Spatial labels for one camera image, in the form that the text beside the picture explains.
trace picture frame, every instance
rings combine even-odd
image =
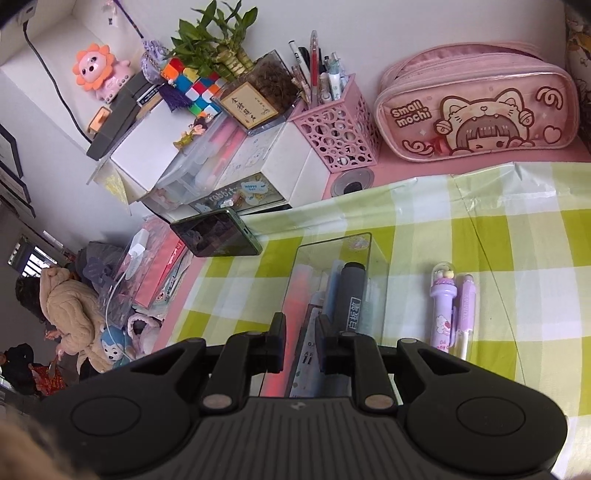
[[[3,162],[0,161],[0,181],[6,185],[7,188],[12,190],[23,202],[31,203],[31,197],[27,185],[15,174],[10,168],[8,168]]]
[[[8,209],[12,211],[16,210],[19,217],[23,218],[23,215],[28,215],[37,218],[33,206],[20,198],[8,185],[2,182],[2,180],[0,180],[0,196],[4,197],[7,201]]]
[[[22,178],[21,159],[18,156],[16,139],[0,125],[0,163],[6,166],[19,179]]]

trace charging cable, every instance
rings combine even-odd
[[[125,269],[125,271],[121,274],[119,280],[117,280],[117,282],[115,283],[115,287],[111,291],[111,293],[109,295],[109,299],[107,300],[107,305],[106,305],[106,309],[105,309],[105,323],[106,323],[106,327],[107,327],[107,332],[109,332],[109,336],[111,337],[111,342],[113,342],[114,344],[117,344],[117,342],[115,342],[115,340],[113,338],[113,334],[111,333],[111,328],[109,327],[109,305],[111,305],[111,300],[113,299],[113,296],[115,295],[117,288],[119,288],[119,285],[121,285],[121,282],[123,281],[123,279],[129,280],[138,271],[139,266],[141,265],[142,259],[144,257],[144,252],[146,250],[145,246],[146,246],[146,243],[148,242],[149,235],[150,234],[148,233],[148,231],[142,228],[133,237],[133,239],[131,241],[131,247],[129,248],[129,251],[127,252],[127,255],[129,255],[129,257],[131,258],[131,261],[129,262],[129,265],[127,265],[127,268]],[[123,355],[130,362],[133,361],[133,359],[131,359],[127,355],[127,353],[125,353],[125,345],[123,346],[123,350],[121,353],[123,353]]]
[[[68,113],[70,114],[70,117],[72,119],[72,122],[74,122],[74,126],[76,127],[76,129],[80,132],[80,135],[82,135],[85,140],[88,143],[92,143],[92,140],[90,140],[90,138],[88,138],[86,136],[86,134],[84,133],[84,130],[82,130],[80,128],[80,125],[78,125],[78,122],[76,121],[76,118],[74,117],[74,114],[72,113],[72,110],[70,109],[70,107],[68,106],[68,104],[66,103],[66,101],[64,100],[64,97],[62,97],[60,89],[57,86],[57,82],[55,80],[55,78],[53,77],[53,75],[51,74],[51,72],[49,71],[49,68],[47,68],[46,63],[43,61],[43,59],[41,58],[41,55],[39,55],[39,52],[37,51],[37,49],[33,46],[33,44],[31,43],[31,40],[29,40],[29,35],[27,34],[27,27],[28,27],[28,21],[26,21],[25,23],[23,23],[22,25],[22,33],[25,35],[25,41],[27,42],[27,44],[29,45],[29,47],[31,47],[31,50],[33,51],[33,53],[37,56],[37,58],[39,59],[39,61],[41,62],[41,65],[43,66],[43,68],[45,69],[45,72],[47,73],[47,75],[49,76],[51,82],[53,83],[53,87],[56,89],[57,92],[57,96],[60,98],[62,104],[64,105],[65,109],[68,111]]]
[[[119,288],[119,285],[121,284],[121,281],[124,278],[125,278],[125,273],[121,274],[121,277],[119,278],[119,280],[117,280],[115,287],[113,288],[113,290],[111,291],[111,294],[109,295],[109,299],[107,300],[107,308],[105,309],[105,323],[107,325],[107,332],[109,332],[109,336],[111,337],[111,342],[113,342],[114,344],[117,344],[117,342],[115,342],[115,340],[113,338],[113,334],[111,333],[111,327],[109,327],[109,305],[111,304],[111,300],[113,299],[113,296],[115,295],[115,291],[117,290],[117,288]],[[124,355],[125,358],[127,358],[127,360],[129,360],[130,362],[133,362],[133,359],[130,358],[127,355],[127,353],[125,353],[125,345],[123,345],[121,353]]]

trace purple pen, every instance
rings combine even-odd
[[[460,287],[460,302],[456,330],[457,351],[460,358],[465,360],[468,355],[468,342],[474,331],[474,316],[476,311],[476,284],[472,275],[465,275]]]
[[[443,352],[449,351],[452,331],[453,299],[457,288],[453,281],[453,265],[442,262],[435,265],[431,278],[431,298],[433,299],[433,330],[431,346]]]

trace cartoon girl print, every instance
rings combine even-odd
[[[529,140],[534,114],[524,108],[523,97],[515,89],[473,102],[446,97],[441,102],[441,116],[435,130],[446,137],[452,154],[534,145]]]

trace checkered tablecloth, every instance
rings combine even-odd
[[[264,252],[208,259],[169,343],[265,330],[297,247],[369,231],[390,261],[382,343],[428,339],[436,263],[471,273],[469,360],[553,398],[569,417],[555,474],[591,471],[591,165],[506,164],[244,218]]]

